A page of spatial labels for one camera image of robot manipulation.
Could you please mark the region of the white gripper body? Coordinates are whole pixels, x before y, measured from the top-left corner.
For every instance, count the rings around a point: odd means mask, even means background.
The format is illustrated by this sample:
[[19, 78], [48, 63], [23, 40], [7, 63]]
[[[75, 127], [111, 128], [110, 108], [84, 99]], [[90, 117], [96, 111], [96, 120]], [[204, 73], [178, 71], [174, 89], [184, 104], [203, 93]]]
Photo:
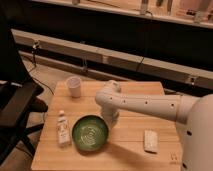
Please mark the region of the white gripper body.
[[108, 127], [113, 128], [117, 124], [119, 111], [114, 108], [102, 108], [101, 116], [103, 117], [104, 121], [107, 123]]

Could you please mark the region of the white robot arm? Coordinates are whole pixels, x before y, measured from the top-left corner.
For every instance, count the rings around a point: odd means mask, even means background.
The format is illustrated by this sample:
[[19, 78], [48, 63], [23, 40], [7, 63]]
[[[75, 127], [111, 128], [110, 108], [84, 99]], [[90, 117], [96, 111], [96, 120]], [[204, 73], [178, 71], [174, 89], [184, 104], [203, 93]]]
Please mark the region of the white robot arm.
[[109, 125], [117, 121], [119, 109], [185, 124], [181, 171], [213, 171], [213, 94], [125, 94], [110, 80], [97, 91], [95, 101]]

